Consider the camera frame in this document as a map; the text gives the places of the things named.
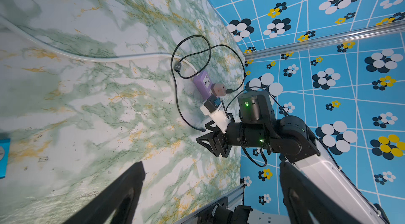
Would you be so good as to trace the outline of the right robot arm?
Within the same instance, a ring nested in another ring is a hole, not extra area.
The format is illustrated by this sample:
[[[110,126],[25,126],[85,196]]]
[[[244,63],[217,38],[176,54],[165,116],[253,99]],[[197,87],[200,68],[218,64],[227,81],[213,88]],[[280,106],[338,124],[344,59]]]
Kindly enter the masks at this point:
[[[214,156],[228,157],[233,146],[283,155],[279,177],[293,224],[387,224],[380,205],[366,199],[302,119],[276,119],[271,97],[267,91],[238,95],[240,121],[230,113],[213,119],[197,142]]]

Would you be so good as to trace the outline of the pink usb charger cube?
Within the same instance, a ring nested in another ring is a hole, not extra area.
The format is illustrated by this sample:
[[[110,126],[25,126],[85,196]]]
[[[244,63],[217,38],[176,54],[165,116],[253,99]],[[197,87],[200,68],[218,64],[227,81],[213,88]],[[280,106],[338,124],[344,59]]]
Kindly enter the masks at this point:
[[[211,87],[211,91],[216,97],[223,97],[226,95],[226,87],[224,84],[221,83],[213,84]]]

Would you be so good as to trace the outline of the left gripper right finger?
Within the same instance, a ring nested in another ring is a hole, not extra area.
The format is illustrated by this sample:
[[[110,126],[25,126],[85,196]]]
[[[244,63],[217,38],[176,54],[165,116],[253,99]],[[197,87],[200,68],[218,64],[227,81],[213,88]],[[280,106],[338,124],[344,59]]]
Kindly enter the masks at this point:
[[[292,224],[350,224],[351,215],[338,206],[291,163],[280,164],[283,202]]]

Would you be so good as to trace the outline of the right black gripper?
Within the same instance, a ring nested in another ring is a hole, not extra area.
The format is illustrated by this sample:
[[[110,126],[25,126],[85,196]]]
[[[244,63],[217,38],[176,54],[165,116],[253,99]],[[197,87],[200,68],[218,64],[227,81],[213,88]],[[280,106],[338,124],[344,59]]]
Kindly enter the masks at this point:
[[[211,131],[211,133],[197,138],[197,143],[205,147],[216,157],[228,157],[232,146],[226,139],[226,129],[222,130],[213,120],[205,124],[205,128]]]

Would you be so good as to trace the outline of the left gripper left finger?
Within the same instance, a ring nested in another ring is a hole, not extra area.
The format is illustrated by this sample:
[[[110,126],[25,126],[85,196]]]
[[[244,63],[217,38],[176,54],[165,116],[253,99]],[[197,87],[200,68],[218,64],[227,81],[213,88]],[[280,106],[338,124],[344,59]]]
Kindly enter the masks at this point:
[[[109,217],[112,224],[132,223],[145,177],[142,162],[134,163],[65,223],[104,224]]]

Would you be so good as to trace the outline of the aluminium front rail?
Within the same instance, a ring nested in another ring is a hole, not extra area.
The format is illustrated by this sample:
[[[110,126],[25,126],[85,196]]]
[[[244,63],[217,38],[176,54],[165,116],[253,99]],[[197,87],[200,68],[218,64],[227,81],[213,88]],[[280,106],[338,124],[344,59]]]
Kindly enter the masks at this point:
[[[287,216],[264,213],[244,205],[245,185],[221,195],[189,215],[178,224],[289,224]]]

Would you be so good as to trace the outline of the right corner aluminium post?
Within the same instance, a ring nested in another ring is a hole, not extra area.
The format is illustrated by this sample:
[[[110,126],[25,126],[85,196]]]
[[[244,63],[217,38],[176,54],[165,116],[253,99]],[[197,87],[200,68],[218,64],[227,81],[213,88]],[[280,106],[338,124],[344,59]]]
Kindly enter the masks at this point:
[[[330,35],[321,38],[310,39],[303,42],[291,43],[273,48],[259,50],[245,55],[245,60],[258,60],[270,56],[276,56],[287,52],[299,52],[302,50],[321,48],[351,40],[368,39],[384,35],[391,35],[405,31],[405,20],[394,23],[382,24],[380,26],[368,27],[345,33]]]

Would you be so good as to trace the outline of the purple power strip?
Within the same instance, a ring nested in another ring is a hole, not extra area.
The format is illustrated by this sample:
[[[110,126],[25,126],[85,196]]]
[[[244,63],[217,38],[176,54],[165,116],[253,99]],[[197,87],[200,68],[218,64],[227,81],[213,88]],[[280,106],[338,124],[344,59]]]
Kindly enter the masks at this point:
[[[211,95],[213,95],[212,92],[213,82],[211,81],[206,71],[201,71],[198,75],[194,76],[193,83],[197,87],[198,91],[200,92],[204,100],[208,99]]]

